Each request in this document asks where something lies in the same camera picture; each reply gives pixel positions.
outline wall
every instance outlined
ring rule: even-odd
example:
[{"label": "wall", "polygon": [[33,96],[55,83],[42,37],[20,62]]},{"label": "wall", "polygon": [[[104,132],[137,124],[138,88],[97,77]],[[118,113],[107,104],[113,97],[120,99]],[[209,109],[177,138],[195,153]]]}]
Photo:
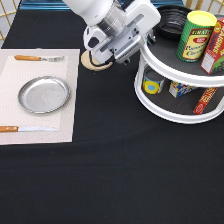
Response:
[{"label": "wall", "polygon": [[15,17],[20,0],[0,0],[0,48]]}]

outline black table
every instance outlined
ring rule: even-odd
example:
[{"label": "black table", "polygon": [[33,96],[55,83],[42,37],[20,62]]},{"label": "black table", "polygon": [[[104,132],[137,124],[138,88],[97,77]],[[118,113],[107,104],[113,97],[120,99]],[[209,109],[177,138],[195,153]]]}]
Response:
[{"label": "black table", "polygon": [[[81,49],[70,11],[18,11],[3,49]],[[139,54],[79,66],[72,143],[0,147],[0,223],[221,224],[224,115],[176,124],[134,92]]]}]

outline tin can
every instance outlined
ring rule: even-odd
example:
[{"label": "tin can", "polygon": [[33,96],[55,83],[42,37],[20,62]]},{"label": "tin can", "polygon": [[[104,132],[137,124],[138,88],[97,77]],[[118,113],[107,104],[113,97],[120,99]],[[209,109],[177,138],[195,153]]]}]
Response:
[{"label": "tin can", "polygon": [[146,93],[158,94],[162,91],[165,77],[147,66],[143,74],[142,87]]},{"label": "tin can", "polygon": [[216,17],[209,12],[188,13],[176,56],[185,62],[197,61],[207,46],[216,22]]}]

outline cable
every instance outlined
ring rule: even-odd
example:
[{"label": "cable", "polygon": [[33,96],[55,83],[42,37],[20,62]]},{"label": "cable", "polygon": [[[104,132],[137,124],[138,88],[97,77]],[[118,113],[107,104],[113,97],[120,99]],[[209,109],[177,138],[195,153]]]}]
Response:
[{"label": "cable", "polygon": [[128,0],[123,5],[121,5],[121,8],[125,10],[134,0]]},{"label": "cable", "polygon": [[108,64],[110,64],[111,62],[114,62],[114,61],[115,61],[114,55],[112,55],[107,61],[105,61],[105,63],[96,65],[96,64],[94,64],[94,62],[93,62],[92,55],[91,55],[91,51],[89,51],[89,59],[90,59],[90,63],[91,63],[93,66],[95,66],[95,67],[102,67],[102,66],[104,66],[104,65],[108,65]]}]

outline wooden handle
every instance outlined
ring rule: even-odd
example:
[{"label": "wooden handle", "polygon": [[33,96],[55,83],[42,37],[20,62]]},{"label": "wooden handle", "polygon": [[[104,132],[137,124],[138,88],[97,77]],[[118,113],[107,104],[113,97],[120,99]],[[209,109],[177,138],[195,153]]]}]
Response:
[{"label": "wooden handle", "polygon": [[17,132],[18,129],[17,126],[0,126],[0,132]]},{"label": "wooden handle", "polygon": [[26,60],[26,61],[40,61],[41,57],[35,56],[24,56],[24,55],[16,55],[14,56],[16,60]]}]

